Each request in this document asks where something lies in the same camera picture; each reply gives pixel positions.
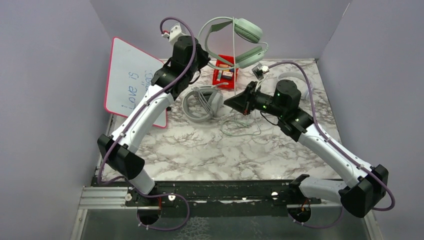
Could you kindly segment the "grey white gaming headset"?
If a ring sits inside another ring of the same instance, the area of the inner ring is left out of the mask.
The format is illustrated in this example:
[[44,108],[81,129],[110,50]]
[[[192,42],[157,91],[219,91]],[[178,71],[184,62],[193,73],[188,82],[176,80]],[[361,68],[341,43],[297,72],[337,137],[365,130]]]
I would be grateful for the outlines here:
[[[205,110],[205,114],[197,116],[189,109],[189,98],[194,97]],[[206,122],[218,117],[218,111],[223,105],[224,95],[217,85],[195,86],[182,99],[182,109],[187,118],[195,123]]]

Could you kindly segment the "green headphones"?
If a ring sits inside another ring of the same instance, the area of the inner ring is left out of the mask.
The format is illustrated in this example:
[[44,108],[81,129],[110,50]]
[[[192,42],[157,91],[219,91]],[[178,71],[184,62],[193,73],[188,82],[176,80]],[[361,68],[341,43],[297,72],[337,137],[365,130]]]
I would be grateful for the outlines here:
[[[232,56],[225,59],[214,52],[209,46],[210,36],[225,28],[231,31]],[[203,37],[203,47],[210,57],[220,61],[229,68],[244,69],[260,62],[267,51],[269,44],[262,40],[263,30],[245,18],[218,16],[208,20],[198,32]]]

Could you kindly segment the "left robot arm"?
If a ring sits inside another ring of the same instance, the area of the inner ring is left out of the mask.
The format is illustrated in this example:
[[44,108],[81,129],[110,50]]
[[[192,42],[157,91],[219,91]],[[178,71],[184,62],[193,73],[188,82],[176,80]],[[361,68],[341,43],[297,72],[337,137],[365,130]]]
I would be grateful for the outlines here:
[[102,134],[97,145],[102,157],[101,167],[109,165],[119,172],[138,192],[144,205],[157,200],[155,182],[148,175],[145,160],[136,152],[157,118],[192,84],[196,72],[204,68],[210,57],[194,36],[177,38],[172,56],[158,69],[144,98],[130,116],[110,135]]

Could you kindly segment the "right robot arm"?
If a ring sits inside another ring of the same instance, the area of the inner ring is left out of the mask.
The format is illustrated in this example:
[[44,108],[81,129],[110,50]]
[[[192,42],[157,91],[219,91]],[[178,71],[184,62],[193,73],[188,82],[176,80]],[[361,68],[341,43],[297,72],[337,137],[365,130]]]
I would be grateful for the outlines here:
[[276,125],[286,136],[313,151],[341,177],[336,181],[302,174],[289,184],[289,199],[300,204],[317,198],[339,203],[358,218],[368,214],[386,195],[383,185],[388,182],[388,170],[359,159],[315,125],[313,117],[299,107],[301,92],[292,80],[278,81],[273,95],[262,93],[256,86],[255,81],[250,82],[224,105],[243,115],[257,110],[277,117]]

